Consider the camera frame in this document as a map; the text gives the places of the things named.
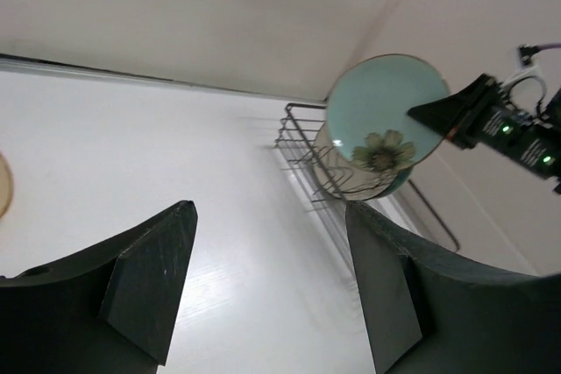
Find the light blue flower plate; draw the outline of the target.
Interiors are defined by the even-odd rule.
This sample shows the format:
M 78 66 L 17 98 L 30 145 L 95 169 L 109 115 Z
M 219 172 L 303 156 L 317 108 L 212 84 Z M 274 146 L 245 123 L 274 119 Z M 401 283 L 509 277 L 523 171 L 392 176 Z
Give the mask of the light blue flower plate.
M 364 60 L 332 87 L 326 108 L 330 141 L 359 169 L 398 173 L 436 150 L 444 137 L 408 115 L 451 90 L 427 61 L 390 53 Z

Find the grey tree pattern plate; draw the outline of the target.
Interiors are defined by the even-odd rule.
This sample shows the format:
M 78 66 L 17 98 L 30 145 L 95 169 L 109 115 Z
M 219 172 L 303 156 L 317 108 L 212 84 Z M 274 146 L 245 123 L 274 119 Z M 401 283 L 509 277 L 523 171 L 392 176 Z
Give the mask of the grey tree pattern plate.
M 332 144 L 326 124 L 316 135 L 316 156 L 311 166 L 318 186 L 336 199 L 368 201 L 375 199 L 395 178 L 393 173 L 370 173 L 353 166 Z

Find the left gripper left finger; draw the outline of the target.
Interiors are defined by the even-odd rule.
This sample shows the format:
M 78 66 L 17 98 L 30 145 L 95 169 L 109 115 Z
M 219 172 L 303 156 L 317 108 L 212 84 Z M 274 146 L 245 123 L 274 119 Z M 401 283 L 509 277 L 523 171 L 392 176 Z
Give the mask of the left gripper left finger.
M 195 242 L 179 201 L 82 251 L 1 280 L 4 373 L 154 373 L 165 365 Z

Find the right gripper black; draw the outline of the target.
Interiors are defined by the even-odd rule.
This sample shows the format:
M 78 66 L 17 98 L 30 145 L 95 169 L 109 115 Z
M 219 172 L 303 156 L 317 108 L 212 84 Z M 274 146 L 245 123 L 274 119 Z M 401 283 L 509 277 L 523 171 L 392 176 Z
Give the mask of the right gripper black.
M 537 81 L 541 89 L 532 112 L 513 99 L 525 81 Z M 503 88 L 483 74 L 454 95 L 412 107 L 407 116 L 462 150 L 483 144 L 542 180 L 559 180 L 560 94 L 544 103 L 546 91 L 538 76 Z

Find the beige bird plate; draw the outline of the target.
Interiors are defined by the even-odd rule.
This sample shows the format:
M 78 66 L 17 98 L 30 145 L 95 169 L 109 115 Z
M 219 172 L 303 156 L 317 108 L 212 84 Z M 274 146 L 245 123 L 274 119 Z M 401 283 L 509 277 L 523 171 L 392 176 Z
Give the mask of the beige bird plate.
M 9 210 L 14 195 L 14 179 L 10 165 L 4 155 L 0 156 L 0 217 Z

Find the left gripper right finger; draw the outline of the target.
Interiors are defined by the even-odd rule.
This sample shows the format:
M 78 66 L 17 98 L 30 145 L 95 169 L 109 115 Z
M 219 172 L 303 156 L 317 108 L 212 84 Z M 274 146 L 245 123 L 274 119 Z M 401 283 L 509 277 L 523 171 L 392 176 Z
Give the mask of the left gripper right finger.
M 558 275 L 465 258 L 363 202 L 345 225 L 377 372 L 559 372 Z

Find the dark teal scalloped plate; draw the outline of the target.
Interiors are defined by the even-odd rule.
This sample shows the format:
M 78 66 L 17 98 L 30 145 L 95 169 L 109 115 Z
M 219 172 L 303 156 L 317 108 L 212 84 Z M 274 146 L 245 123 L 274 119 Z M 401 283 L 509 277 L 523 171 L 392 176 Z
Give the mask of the dark teal scalloped plate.
M 412 172 L 413 167 L 409 167 L 400 171 L 395 176 L 394 180 L 381 193 L 376 195 L 376 198 L 379 199 L 393 194 L 408 180 Z

